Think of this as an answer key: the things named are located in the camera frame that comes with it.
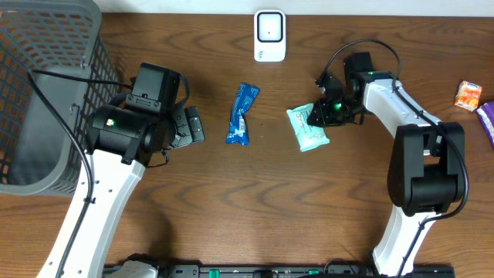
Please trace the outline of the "teal white snack packet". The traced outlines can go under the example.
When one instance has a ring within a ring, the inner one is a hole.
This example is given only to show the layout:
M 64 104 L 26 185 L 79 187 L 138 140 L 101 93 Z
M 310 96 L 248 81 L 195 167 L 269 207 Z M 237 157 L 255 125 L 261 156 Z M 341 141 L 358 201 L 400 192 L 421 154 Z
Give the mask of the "teal white snack packet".
M 308 103 L 286 111 L 299 143 L 299 149 L 302 152 L 310 151 L 321 145 L 330 143 L 330 139 L 326 136 L 322 127 L 315 127 L 308 124 L 308 117 L 312 109 L 313 105 Z

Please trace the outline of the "blue snack wrapper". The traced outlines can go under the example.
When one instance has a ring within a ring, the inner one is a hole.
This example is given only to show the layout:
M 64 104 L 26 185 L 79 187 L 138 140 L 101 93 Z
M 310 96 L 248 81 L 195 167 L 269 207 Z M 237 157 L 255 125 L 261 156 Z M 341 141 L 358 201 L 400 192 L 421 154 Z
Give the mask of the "blue snack wrapper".
M 232 105 L 229 130 L 225 139 L 226 144 L 249 144 L 249 133 L 245 114 L 253 105 L 260 89 L 252 84 L 241 83 Z

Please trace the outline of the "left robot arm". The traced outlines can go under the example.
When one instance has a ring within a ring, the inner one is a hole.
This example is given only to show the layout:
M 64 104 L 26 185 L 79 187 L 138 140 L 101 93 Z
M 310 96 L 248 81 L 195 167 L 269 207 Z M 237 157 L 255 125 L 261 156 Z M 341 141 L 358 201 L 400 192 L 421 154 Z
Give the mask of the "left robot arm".
M 100 277 L 122 212 L 155 153 L 202 142 L 196 107 L 178 100 L 187 78 L 140 65 L 129 92 L 91 113 L 76 191 L 40 277 Z

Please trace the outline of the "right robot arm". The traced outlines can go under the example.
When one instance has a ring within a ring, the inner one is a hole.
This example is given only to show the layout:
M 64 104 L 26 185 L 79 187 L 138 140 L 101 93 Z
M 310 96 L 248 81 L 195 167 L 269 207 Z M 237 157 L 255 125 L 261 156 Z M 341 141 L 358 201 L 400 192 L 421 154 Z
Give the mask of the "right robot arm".
M 465 204 L 465 133 L 460 124 L 444 123 L 426 112 L 406 93 L 397 74 L 377 71 L 370 53 L 350 54 L 343 67 L 343 82 L 327 70 L 315 81 L 324 97 L 315 102 L 307 122 L 315 127 L 362 124 L 370 113 L 394 138 L 387 173 L 393 207 L 371 261 L 375 276 L 405 277 L 413 273 L 414 258 L 430 228 L 455 215 L 450 205 Z

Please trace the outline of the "orange Kleenex tissue pack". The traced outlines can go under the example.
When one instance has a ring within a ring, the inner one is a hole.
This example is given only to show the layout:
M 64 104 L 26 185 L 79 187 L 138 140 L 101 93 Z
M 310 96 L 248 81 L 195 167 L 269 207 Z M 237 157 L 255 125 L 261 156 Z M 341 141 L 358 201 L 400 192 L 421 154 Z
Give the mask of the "orange Kleenex tissue pack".
M 468 111 L 474 111 L 479 106 L 482 87 L 468 81 L 462 81 L 455 95 L 454 105 Z

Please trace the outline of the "red purple snack bag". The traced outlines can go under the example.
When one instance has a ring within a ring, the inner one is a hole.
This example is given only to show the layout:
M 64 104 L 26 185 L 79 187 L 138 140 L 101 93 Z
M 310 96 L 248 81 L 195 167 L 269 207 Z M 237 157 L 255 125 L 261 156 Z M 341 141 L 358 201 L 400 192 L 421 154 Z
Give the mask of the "red purple snack bag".
M 494 147 L 494 102 L 484 103 L 476 111 L 482 127 L 489 139 L 489 143 Z

